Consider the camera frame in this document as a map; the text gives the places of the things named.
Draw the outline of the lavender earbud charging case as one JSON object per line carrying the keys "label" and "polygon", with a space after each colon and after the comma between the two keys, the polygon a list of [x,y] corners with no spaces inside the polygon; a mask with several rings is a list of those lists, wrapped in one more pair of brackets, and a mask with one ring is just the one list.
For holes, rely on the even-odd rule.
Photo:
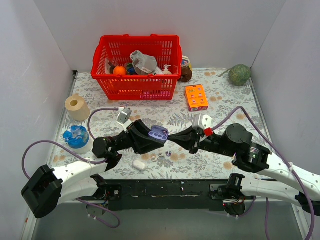
{"label": "lavender earbud charging case", "polygon": [[168,140],[169,131],[162,126],[154,125],[151,127],[148,136],[165,143]]}

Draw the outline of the purple metallic earbud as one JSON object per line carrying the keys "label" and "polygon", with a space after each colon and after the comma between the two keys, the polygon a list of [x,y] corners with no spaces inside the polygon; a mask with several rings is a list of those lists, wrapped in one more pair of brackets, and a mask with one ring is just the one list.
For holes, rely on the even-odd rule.
{"label": "purple metallic earbud", "polygon": [[167,157],[170,157],[172,155],[172,152],[171,151],[166,151],[165,154],[166,154]]}

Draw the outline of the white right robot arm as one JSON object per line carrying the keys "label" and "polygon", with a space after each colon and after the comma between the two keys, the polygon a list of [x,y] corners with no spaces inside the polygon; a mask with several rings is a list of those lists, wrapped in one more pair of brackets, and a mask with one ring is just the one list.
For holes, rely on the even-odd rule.
{"label": "white right robot arm", "polygon": [[188,129],[169,134],[161,126],[148,128],[141,120],[124,127],[132,137],[136,154],[145,154],[157,149],[156,143],[167,140],[176,143],[190,154],[199,150],[232,157],[232,164],[252,174],[272,178],[269,180],[250,179],[242,174],[232,173],[227,184],[213,189],[212,196],[219,200],[241,197],[265,197],[292,203],[305,212],[320,214],[320,177],[292,163],[285,163],[268,148],[254,143],[253,134],[244,126],[229,125],[222,135],[211,128],[211,118],[199,115]]}

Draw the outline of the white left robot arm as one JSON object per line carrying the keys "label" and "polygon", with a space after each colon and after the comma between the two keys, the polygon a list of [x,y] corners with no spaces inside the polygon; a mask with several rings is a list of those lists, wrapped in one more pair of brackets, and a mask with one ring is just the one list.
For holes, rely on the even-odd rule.
{"label": "white left robot arm", "polygon": [[168,136],[165,131],[142,133],[131,129],[113,137],[98,137],[93,141],[92,152],[99,161],[83,158],[62,167],[40,166],[28,177],[21,195],[37,219],[70,200],[82,197],[101,200],[108,193],[101,174],[117,166],[122,158],[119,151],[133,149],[143,155],[164,147]]}

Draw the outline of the white earbud charging case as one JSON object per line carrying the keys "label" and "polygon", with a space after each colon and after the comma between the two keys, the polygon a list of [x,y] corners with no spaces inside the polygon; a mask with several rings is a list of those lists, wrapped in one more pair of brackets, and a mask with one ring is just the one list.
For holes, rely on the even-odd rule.
{"label": "white earbud charging case", "polygon": [[143,171],[145,171],[145,170],[147,169],[146,164],[145,164],[144,162],[140,161],[140,160],[135,160],[135,161],[132,163],[132,166],[133,166],[135,169],[137,169],[137,170],[139,170],[139,171],[141,171],[141,172],[143,172]]}

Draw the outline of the orange snack box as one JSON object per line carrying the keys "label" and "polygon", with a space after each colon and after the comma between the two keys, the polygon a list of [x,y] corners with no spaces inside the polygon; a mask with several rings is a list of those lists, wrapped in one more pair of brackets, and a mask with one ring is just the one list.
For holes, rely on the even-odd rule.
{"label": "orange snack box", "polygon": [[205,89],[202,84],[189,85],[184,88],[185,98],[190,112],[204,111],[209,107]]}

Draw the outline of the floral patterned table mat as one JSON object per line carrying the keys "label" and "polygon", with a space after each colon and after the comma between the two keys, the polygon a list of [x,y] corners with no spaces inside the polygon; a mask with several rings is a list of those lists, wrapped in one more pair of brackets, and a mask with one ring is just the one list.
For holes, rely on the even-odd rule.
{"label": "floral patterned table mat", "polygon": [[[231,119],[220,127],[216,133],[222,134],[225,128],[239,123],[253,134],[253,141],[265,145],[264,136],[267,135],[263,119],[256,105],[255,95],[250,83],[244,86],[233,86],[228,76],[220,69],[194,69],[191,85],[203,85],[208,100],[208,109],[204,114],[212,118],[216,126],[227,115]],[[175,134],[192,124],[194,114],[188,110],[185,97],[186,84],[177,83],[173,98],[170,101],[115,101],[109,100],[100,85],[89,73],[77,75],[73,92],[83,97],[89,106],[93,117],[82,123],[90,127],[95,137],[118,135],[122,129],[117,124],[116,107],[130,108],[131,121],[142,120],[148,127],[162,126]],[[145,171],[133,167],[133,162],[139,160],[147,166]],[[122,151],[119,164],[103,174],[105,179],[227,179],[230,174],[238,173],[237,167],[232,165],[232,158],[206,151],[190,154],[179,145],[168,141],[161,149],[144,155],[138,155],[133,150]]]}

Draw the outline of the beige paper roll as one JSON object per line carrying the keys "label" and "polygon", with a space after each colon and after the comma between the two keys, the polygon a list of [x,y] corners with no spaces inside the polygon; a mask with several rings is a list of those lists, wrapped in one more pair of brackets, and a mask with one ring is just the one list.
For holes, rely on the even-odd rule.
{"label": "beige paper roll", "polygon": [[77,93],[65,100],[65,108],[70,117],[79,122],[87,120],[91,114],[85,99]]}

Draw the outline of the dark green toy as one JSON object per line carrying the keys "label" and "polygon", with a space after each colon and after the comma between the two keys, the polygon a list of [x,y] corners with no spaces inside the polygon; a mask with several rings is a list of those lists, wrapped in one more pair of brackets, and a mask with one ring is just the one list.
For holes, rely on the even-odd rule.
{"label": "dark green toy", "polygon": [[127,75],[132,76],[132,75],[136,75],[137,74],[136,71],[135,71],[135,68],[134,68],[134,66],[133,66],[133,64],[131,62],[128,62],[128,63],[125,64],[125,69],[126,69],[126,74]]}

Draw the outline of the orange fruit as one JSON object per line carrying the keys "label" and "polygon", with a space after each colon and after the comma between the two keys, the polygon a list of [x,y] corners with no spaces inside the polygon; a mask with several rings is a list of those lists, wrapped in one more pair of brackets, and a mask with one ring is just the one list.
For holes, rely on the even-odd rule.
{"label": "orange fruit", "polygon": [[124,66],[118,65],[113,69],[113,74],[117,76],[125,76],[127,71]]}

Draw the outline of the white pump bottle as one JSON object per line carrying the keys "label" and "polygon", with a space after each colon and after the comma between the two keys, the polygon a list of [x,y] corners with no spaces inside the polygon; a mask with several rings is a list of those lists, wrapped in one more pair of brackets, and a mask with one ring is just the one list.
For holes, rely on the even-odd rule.
{"label": "white pump bottle", "polygon": [[167,64],[164,65],[164,69],[162,71],[164,75],[171,75],[172,74],[171,71],[169,70],[169,67],[171,67],[171,65],[167,65]]}

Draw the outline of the grey crumpled bag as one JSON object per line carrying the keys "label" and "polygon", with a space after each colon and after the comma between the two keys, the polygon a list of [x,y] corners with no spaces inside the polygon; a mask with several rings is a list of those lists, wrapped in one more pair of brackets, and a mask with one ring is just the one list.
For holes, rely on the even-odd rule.
{"label": "grey crumpled bag", "polygon": [[132,65],[138,75],[153,74],[158,66],[155,57],[143,54],[141,51],[136,50],[130,54]]}

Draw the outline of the brown jar with label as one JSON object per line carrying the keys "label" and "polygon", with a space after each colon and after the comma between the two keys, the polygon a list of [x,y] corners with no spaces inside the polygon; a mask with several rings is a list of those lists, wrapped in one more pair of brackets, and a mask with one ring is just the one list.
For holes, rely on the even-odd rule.
{"label": "brown jar with label", "polygon": [[187,83],[192,79],[192,76],[193,72],[191,61],[187,56],[183,55],[181,61],[181,75],[178,81]]}

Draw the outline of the green melon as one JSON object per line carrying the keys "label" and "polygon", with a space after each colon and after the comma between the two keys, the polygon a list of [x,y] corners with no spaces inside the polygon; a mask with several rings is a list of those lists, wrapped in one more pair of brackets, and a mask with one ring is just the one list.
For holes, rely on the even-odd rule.
{"label": "green melon", "polygon": [[224,76],[228,73],[228,80],[234,86],[244,86],[251,78],[251,68],[244,64],[237,64],[232,68],[225,70],[218,77]]}

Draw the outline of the red plastic shopping basket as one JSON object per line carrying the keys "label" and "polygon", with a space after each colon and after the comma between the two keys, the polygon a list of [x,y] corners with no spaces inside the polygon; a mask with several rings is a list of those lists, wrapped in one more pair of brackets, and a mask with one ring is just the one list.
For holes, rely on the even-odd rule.
{"label": "red plastic shopping basket", "polygon": [[[107,61],[117,66],[131,62],[130,54],[139,50],[155,57],[159,68],[169,65],[167,75],[114,75],[106,70]],[[104,35],[93,56],[91,77],[109,100],[170,101],[181,77],[182,48],[178,35],[130,36]]]}

